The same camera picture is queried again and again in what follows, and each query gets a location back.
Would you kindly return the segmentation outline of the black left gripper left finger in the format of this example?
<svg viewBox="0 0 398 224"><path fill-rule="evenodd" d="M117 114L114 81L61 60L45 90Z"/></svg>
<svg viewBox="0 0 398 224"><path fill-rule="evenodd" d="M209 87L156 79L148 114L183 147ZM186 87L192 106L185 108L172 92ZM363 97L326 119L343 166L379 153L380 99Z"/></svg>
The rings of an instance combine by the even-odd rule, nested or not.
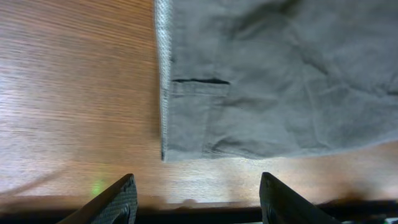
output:
<svg viewBox="0 0 398 224"><path fill-rule="evenodd" d="M57 224L134 224L138 208L133 174L126 174Z"/></svg>

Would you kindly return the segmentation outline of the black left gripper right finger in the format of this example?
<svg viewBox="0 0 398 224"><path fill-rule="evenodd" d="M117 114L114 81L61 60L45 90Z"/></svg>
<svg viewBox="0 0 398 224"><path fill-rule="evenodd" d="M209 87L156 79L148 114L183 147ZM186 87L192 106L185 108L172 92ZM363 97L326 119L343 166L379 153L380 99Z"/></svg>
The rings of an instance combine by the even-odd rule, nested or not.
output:
<svg viewBox="0 0 398 224"><path fill-rule="evenodd" d="M269 172L259 189L264 224L340 224Z"/></svg>

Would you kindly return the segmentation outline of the grey shorts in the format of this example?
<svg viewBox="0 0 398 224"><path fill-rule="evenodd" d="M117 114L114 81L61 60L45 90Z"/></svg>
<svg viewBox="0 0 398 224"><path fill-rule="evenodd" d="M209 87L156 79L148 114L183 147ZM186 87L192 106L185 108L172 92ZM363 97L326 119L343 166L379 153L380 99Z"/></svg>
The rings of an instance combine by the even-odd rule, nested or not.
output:
<svg viewBox="0 0 398 224"><path fill-rule="evenodd" d="M156 0L161 153L322 156L397 140L397 2Z"/></svg>

